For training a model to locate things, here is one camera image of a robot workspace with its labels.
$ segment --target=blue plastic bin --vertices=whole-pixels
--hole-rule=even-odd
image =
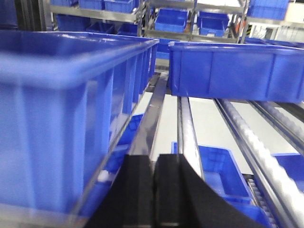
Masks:
[[[137,36],[137,28],[138,28],[138,26],[135,25],[135,24],[124,23],[118,29],[117,34],[122,35],[122,36],[136,37]]]
[[[57,6],[74,6],[78,4],[78,0],[51,0],[52,5]]]
[[[129,147],[133,141],[142,117],[143,114],[137,114],[132,117],[129,125],[127,126],[120,141],[118,142],[117,147],[113,151],[113,154],[106,164],[105,170],[108,172],[113,174],[116,174],[118,172],[124,161],[124,155],[129,151]],[[94,211],[98,208],[110,190],[111,184],[111,181],[97,182],[90,192],[86,204],[82,207],[80,215],[88,217],[92,216]]]
[[[92,10],[104,10],[104,0],[78,0],[79,8],[92,9]]]
[[[162,59],[169,59],[169,49],[168,43],[171,41],[175,41],[173,39],[160,39],[160,42],[157,45],[156,57]]]
[[[81,37],[86,37],[86,38],[90,38],[90,39],[119,39],[123,42],[129,42],[131,44],[133,44],[134,42],[145,42],[145,41],[150,41],[150,38],[138,38],[138,37],[128,37],[128,36],[116,36],[116,35],[110,35],[110,34],[102,34],[102,33],[89,33],[89,32],[61,32],[61,34],[69,34],[69,35],[73,35],[73,36],[81,36]],[[142,69],[143,74],[141,74],[141,76],[139,78],[136,78],[135,80],[135,86],[134,89],[136,89],[136,91],[134,92],[134,94],[137,94],[138,91],[137,89],[139,89],[139,93],[142,94],[145,87],[148,84],[148,80],[149,78],[152,78],[153,74],[154,74],[154,69],[155,69],[155,56],[156,56],[156,48],[157,46],[153,46],[152,48],[149,48],[147,51],[145,51],[144,53],[142,53],[142,60],[138,61],[139,65],[141,65],[142,63]],[[138,102],[138,96],[133,96],[133,102]]]
[[[270,43],[268,43],[266,40],[263,40],[263,39],[245,37],[245,44],[264,44],[264,45],[269,45]]]
[[[229,23],[229,17],[223,13],[199,12],[197,25],[201,35],[215,34],[222,37]]]
[[[272,154],[287,175],[292,178],[298,189],[304,191],[304,156],[299,153],[277,153]]]
[[[59,31],[82,32],[90,25],[90,18],[58,14],[56,19]]]
[[[287,42],[287,41],[279,41],[279,40],[267,40],[267,43],[272,45],[278,45],[278,46],[285,46],[285,47],[291,47],[291,48],[297,48],[298,44],[295,42]]]
[[[171,153],[177,153],[176,142],[171,149]],[[218,195],[229,202],[251,202],[252,195],[230,150],[199,145],[199,153],[205,182]]]
[[[131,13],[135,7],[134,0],[104,0],[105,9],[108,11]]]
[[[249,6],[287,8],[289,0],[250,0]]]
[[[17,29],[17,15],[15,1],[0,1],[0,29]]]
[[[238,211],[242,212],[252,220],[260,223],[261,225],[267,227],[267,228],[272,228],[272,225],[269,221],[269,218],[267,217],[266,213],[257,206],[253,205],[246,205],[246,204],[241,204],[241,203],[231,203],[230,204],[237,209]]]
[[[114,24],[96,22],[86,28],[87,32],[114,34]]]
[[[287,8],[274,8],[264,6],[251,6],[248,9],[248,16],[254,18],[266,18],[284,20]]]
[[[200,35],[214,34],[216,37],[222,37],[225,33],[225,26],[221,20],[212,20],[208,23],[201,20]]]
[[[155,30],[184,32],[187,26],[188,12],[177,9],[160,9],[155,21]]]
[[[138,101],[158,40],[0,37],[0,202],[68,212]]]
[[[304,50],[171,42],[173,95],[298,103],[304,99]]]

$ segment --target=aluminum rail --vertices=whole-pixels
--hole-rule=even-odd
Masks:
[[[304,131],[269,102],[249,102],[299,153],[304,155]]]
[[[178,153],[183,154],[194,171],[205,180],[188,97],[177,98],[177,128]]]
[[[158,79],[149,105],[143,115],[139,128],[129,149],[130,155],[153,156],[152,147],[155,132],[162,113],[163,101],[166,94],[168,74],[161,73]]]
[[[282,228],[304,228],[304,194],[228,100],[215,100]]]
[[[277,104],[304,123],[304,102],[299,104],[277,102]]]

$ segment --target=metal shelving rack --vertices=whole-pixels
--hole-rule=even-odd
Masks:
[[[190,16],[190,31],[189,33],[176,33],[176,32],[166,32],[166,31],[158,31],[154,30],[154,20],[155,20],[155,11],[153,14],[150,15],[151,8],[161,8],[161,7],[169,7],[169,8],[176,8],[176,9],[186,9],[191,11]],[[145,32],[144,35],[146,37],[152,38],[168,38],[168,39],[178,39],[184,41],[206,41],[206,42],[219,42],[219,43],[238,43],[240,37],[240,31],[242,31],[243,21],[245,19],[246,13],[248,9],[248,0],[239,0],[239,6],[220,6],[220,5],[210,5],[210,4],[203,4],[198,3],[197,0],[195,1],[174,1],[174,0],[149,0],[147,1],[147,13],[145,16],[145,20],[148,22],[145,25]],[[208,11],[208,12],[215,12],[215,13],[227,13],[233,14],[232,23],[230,25],[230,34],[231,38],[223,38],[223,37],[209,37],[194,34],[194,27],[195,27],[195,15],[199,11]],[[236,32],[236,23],[240,20],[240,29]]]
[[[248,27],[251,23],[278,25],[278,26],[283,26],[283,27],[292,27],[292,28],[304,29],[304,23],[290,22],[290,21],[285,21],[285,20],[274,20],[274,19],[247,17],[246,18],[246,24],[243,28],[243,34],[246,34],[246,31],[248,30]],[[244,41],[245,41],[245,36],[242,37],[241,43],[244,43]]]
[[[120,13],[120,12],[112,12],[107,10],[94,10],[94,9],[81,9],[78,5],[74,7],[63,7],[63,6],[55,6],[51,5],[49,0],[41,0],[41,4],[43,5],[44,9],[44,17],[45,17],[45,24],[47,30],[51,30],[51,20],[50,15],[51,13],[54,14],[67,14],[79,17],[88,17],[93,19],[104,19],[104,20],[113,20],[113,21],[121,21],[121,22],[130,22],[130,23],[137,23],[137,36],[142,36],[142,21],[143,15],[145,11],[145,2],[140,0],[139,7],[136,11],[132,13]]]

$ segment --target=warehouse shelving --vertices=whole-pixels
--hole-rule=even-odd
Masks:
[[[179,39],[184,41],[205,41],[205,42],[221,42],[221,43],[238,43],[240,33],[236,31],[236,24],[240,23],[243,25],[243,21],[245,19],[247,9],[248,9],[248,1],[239,1],[239,6],[223,6],[223,5],[210,5],[198,3],[195,1],[174,1],[174,0],[149,0],[147,1],[147,12],[150,12],[151,8],[161,8],[161,7],[169,7],[175,9],[186,9],[191,13],[190,20],[188,21],[190,25],[190,29],[188,33],[172,33],[166,31],[156,31],[153,29],[154,20],[156,19],[155,11],[150,15],[146,13],[145,20],[148,21],[145,26],[144,35],[147,37],[160,37],[160,38],[168,38],[168,39]],[[212,37],[212,36],[203,36],[199,35],[198,28],[195,26],[195,17],[197,12],[199,11],[207,11],[214,13],[226,13],[233,14],[232,22],[230,24],[228,36],[225,37]]]
[[[145,2],[140,0],[139,7],[132,13],[120,13],[113,12],[108,10],[94,10],[94,9],[81,9],[78,5],[74,7],[63,7],[63,6],[55,6],[51,5],[49,0],[40,0],[44,22],[46,30],[52,30],[52,22],[50,20],[50,15],[53,14],[67,14],[79,17],[88,17],[93,19],[104,19],[104,20],[113,20],[113,21],[121,21],[121,22],[129,22],[129,23],[137,23],[138,30],[137,36],[141,36],[142,32],[142,20],[143,15],[145,14]]]

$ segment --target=floor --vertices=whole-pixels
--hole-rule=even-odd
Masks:
[[[151,93],[145,93],[136,109],[136,113],[143,113],[145,111],[151,95]],[[252,172],[248,164],[213,101],[209,99],[190,98],[190,105],[198,144],[230,149],[234,154],[241,172],[251,174]],[[296,150],[250,105],[244,103],[233,103],[233,105],[271,153],[296,152]],[[284,109],[278,109],[304,129],[304,124],[302,122],[298,121]],[[177,97],[166,95],[156,140],[154,141],[152,150],[152,159],[154,161],[157,160],[160,153],[170,153],[171,142],[176,140]]]

